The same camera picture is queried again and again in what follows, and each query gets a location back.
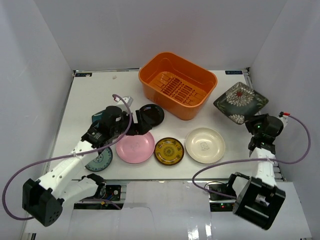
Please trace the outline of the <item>teal square plate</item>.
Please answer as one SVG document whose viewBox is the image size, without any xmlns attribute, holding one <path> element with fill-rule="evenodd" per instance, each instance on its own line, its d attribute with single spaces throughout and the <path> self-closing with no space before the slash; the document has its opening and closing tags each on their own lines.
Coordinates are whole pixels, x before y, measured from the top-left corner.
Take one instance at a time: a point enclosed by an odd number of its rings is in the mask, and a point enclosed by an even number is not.
<svg viewBox="0 0 320 240">
<path fill-rule="evenodd" d="M 102 110 L 100 112 L 95 113 L 94 115 L 91 116 L 92 120 L 92 127 L 101 127 L 105 123 L 105 110 Z"/>
</svg>

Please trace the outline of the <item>black floral square plate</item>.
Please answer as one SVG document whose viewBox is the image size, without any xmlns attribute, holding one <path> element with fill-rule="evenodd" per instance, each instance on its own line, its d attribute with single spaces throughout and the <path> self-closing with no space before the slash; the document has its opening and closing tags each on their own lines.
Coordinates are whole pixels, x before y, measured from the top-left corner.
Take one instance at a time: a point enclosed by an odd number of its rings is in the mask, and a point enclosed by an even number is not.
<svg viewBox="0 0 320 240">
<path fill-rule="evenodd" d="M 269 102 L 269 99 L 242 82 L 237 82 L 213 105 L 231 121 L 242 125 L 249 117 L 257 114 Z"/>
</svg>

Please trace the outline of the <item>cream round plate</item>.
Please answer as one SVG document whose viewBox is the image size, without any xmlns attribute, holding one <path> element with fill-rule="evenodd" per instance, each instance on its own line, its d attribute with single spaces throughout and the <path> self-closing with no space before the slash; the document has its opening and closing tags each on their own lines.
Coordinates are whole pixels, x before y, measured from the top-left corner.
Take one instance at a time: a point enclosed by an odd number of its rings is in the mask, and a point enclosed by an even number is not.
<svg viewBox="0 0 320 240">
<path fill-rule="evenodd" d="M 190 157 L 201 164 L 218 162 L 226 151 L 223 137 L 207 127 L 192 130 L 185 138 L 185 148 Z"/>
</svg>

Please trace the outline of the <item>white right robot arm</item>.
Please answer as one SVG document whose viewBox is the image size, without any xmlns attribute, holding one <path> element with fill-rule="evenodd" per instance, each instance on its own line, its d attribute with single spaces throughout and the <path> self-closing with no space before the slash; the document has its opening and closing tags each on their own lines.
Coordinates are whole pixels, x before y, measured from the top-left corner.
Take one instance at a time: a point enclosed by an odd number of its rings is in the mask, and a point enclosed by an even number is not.
<svg viewBox="0 0 320 240">
<path fill-rule="evenodd" d="M 276 146 L 274 141 L 287 125 L 288 119 L 268 114 L 248 117 L 245 126 L 252 135 L 248 144 L 249 159 L 257 160 L 252 176 L 233 173 L 225 187 L 226 195 L 235 200 L 233 214 L 268 230 L 285 198 L 285 191 L 278 188 L 274 172 Z M 246 179 L 244 186 L 236 178 Z"/>
</svg>

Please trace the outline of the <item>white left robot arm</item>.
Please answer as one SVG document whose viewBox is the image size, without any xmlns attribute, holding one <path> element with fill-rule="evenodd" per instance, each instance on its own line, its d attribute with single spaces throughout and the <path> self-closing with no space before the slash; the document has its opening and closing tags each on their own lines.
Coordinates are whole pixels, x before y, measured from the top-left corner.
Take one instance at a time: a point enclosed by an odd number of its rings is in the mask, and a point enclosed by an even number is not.
<svg viewBox="0 0 320 240">
<path fill-rule="evenodd" d="M 123 111 L 118 106 L 108 106 L 101 118 L 94 121 L 81 137 L 69 157 L 37 180 L 28 179 L 23 184 L 22 208 L 48 227 L 60 217 L 67 204 L 73 205 L 87 197 L 103 198 L 106 182 L 101 176 L 91 173 L 78 182 L 73 179 L 96 158 L 96 153 L 103 151 L 103 147 L 110 147 L 125 135 L 144 135 L 152 129 L 139 110 L 135 114 L 137 122 L 133 121 L 129 109 Z"/>
</svg>

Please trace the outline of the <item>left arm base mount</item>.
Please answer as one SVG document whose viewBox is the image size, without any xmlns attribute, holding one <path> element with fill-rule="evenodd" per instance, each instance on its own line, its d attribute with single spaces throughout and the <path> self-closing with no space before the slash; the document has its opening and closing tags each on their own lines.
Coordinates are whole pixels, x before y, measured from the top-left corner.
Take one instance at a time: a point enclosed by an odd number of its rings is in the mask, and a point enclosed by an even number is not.
<svg viewBox="0 0 320 240">
<path fill-rule="evenodd" d="M 87 197 L 73 205 L 74 210 L 121 210 L 123 208 L 122 186 L 107 185 L 104 196 L 100 198 Z"/>
</svg>

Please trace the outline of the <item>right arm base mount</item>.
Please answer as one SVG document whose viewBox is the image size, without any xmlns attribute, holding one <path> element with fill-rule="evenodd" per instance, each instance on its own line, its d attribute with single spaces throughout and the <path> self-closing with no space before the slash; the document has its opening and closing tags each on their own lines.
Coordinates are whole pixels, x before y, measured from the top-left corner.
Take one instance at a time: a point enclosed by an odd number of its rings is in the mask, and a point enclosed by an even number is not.
<svg viewBox="0 0 320 240">
<path fill-rule="evenodd" d="M 215 191 L 220 194 L 209 192 L 209 205 L 210 211 L 215 212 L 232 212 L 235 205 L 235 199 L 226 197 L 224 195 L 236 197 L 236 192 L 231 187 L 227 187 L 227 184 L 220 181 L 210 181 L 204 185 L 207 190 Z"/>
</svg>

